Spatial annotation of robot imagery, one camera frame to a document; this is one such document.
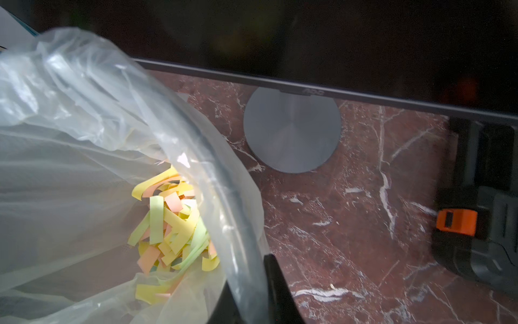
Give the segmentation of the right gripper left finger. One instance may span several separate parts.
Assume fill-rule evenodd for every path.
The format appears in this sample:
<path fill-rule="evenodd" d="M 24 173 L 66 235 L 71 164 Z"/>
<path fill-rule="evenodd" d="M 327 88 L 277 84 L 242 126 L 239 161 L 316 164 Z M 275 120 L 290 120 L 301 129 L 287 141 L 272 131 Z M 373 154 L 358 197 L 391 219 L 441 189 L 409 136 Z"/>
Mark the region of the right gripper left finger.
<path fill-rule="evenodd" d="M 228 283 L 223 286 L 216 307 L 207 324 L 245 324 L 241 318 Z"/>

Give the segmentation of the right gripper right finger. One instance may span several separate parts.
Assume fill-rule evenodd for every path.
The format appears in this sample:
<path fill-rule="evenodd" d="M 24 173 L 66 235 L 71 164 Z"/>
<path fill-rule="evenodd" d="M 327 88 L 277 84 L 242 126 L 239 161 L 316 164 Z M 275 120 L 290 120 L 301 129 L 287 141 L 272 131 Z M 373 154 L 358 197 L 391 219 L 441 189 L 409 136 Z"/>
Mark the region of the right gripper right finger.
<path fill-rule="evenodd" d="M 305 324 L 289 290 L 275 255 L 264 257 L 268 284 L 268 311 L 271 323 Z"/>

